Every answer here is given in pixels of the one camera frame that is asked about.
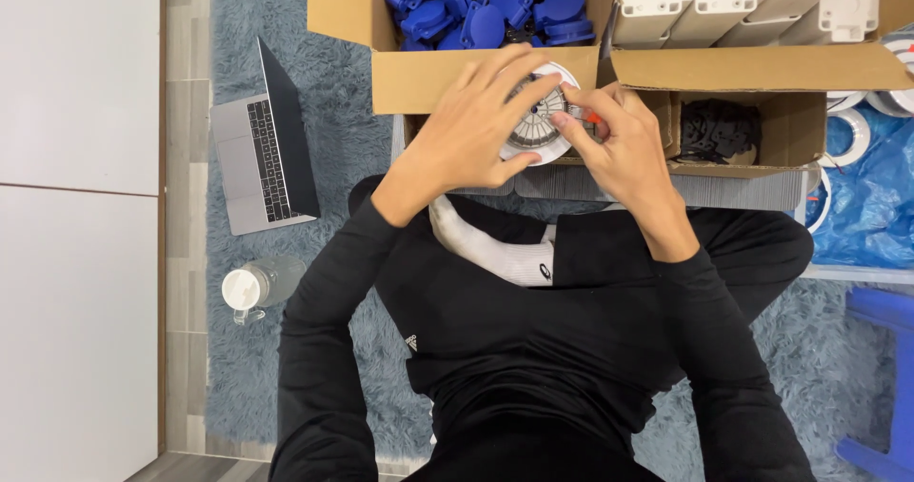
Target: white bottle cap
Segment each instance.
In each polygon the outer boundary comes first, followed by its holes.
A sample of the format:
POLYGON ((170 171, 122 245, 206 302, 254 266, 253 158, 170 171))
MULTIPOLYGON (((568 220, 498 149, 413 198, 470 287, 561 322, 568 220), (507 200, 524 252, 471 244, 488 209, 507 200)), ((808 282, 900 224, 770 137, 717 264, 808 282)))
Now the white bottle cap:
POLYGON ((260 282, 248 270, 232 270, 222 280, 222 297, 231 308, 246 311, 260 300, 260 282))

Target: blue fluffy rug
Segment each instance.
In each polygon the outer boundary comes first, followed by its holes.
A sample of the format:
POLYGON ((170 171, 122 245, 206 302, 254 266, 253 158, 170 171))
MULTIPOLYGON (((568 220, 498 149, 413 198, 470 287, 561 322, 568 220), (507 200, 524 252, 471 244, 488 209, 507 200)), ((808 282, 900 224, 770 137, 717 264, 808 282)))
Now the blue fluffy rug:
MULTIPOLYGON (((312 164, 324 217, 274 231, 233 237, 222 178, 210 156, 208 195, 209 375, 206 427, 236 441, 275 441, 276 347, 280 308, 249 326, 232 322, 220 284, 230 269, 257 257, 314 259, 348 216, 349 188, 384 172, 391 121, 371 114, 369 51, 307 32, 305 0, 212 0, 215 103, 264 91, 255 36, 260 34, 301 92, 312 164)), ((552 219, 600 204, 483 198, 495 207, 552 219)), ((835 458, 832 447, 851 434, 887 446, 893 362, 891 336, 844 317, 846 285, 802 280, 753 326, 788 415, 821 480, 868 480, 835 458)), ((378 454, 421 458, 430 452, 428 400, 412 393, 407 347, 372 291, 350 324, 368 422, 378 454)), ((635 438, 637 460, 666 480, 701 480, 688 388, 657 398, 657 417, 635 438)))

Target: person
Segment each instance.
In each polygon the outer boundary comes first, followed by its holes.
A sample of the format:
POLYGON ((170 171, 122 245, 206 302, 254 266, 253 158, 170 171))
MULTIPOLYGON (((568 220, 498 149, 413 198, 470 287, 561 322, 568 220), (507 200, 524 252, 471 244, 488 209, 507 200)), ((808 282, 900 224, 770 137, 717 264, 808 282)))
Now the person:
POLYGON ((803 272, 810 235, 783 213, 686 210, 635 91, 564 87, 602 143, 551 118, 627 210, 552 227, 441 196, 539 160, 498 152, 559 84, 507 100, 546 61, 511 45, 468 65, 390 170, 353 189, 284 312, 271 480, 377 480, 348 330, 372 285, 434 402, 437 444, 407 480, 660 480, 632 435, 684 376, 708 480, 815 480, 748 326, 803 272))

